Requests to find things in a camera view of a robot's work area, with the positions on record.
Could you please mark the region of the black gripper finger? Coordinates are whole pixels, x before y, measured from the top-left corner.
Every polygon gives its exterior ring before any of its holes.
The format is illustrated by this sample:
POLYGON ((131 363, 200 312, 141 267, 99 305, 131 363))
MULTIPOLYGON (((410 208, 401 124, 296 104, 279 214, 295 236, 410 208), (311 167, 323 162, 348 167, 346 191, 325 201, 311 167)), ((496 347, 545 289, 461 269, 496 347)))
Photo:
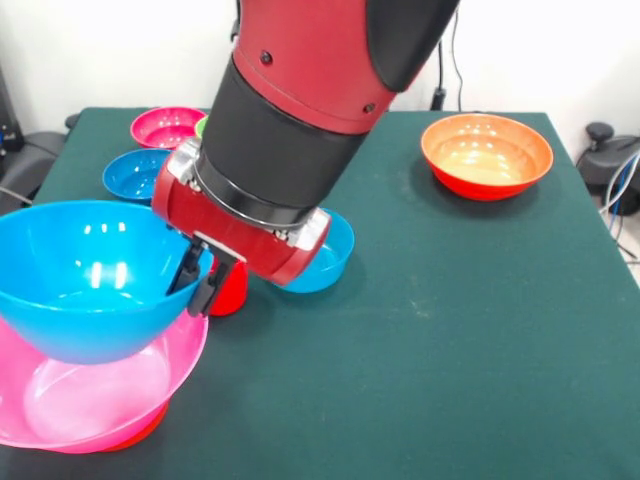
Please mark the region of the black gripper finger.
POLYGON ((190 302, 187 312, 191 317, 208 316, 212 305, 219 296, 222 287, 233 269, 231 257, 218 256, 209 274, 198 284, 190 302))
POLYGON ((202 252, 202 243, 199 240, 192 239, 167 289, 167 295, 172 295, 182 290, 198 279, 200 272, 199 260, 202 252))

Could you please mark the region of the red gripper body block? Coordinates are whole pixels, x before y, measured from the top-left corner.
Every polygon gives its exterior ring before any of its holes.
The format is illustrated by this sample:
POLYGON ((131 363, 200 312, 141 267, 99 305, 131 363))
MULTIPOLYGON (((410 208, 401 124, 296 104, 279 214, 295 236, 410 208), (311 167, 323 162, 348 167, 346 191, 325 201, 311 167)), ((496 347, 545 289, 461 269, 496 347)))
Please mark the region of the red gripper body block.
POLYGON ((243 261, 247 269, 285 286, 311 264, 328 235, 331 216, 315 209, 309 220, 286 233, 253 226, 195 190, 195 158, 174 150, 156 178, 152 210, 180 232, 243 261))

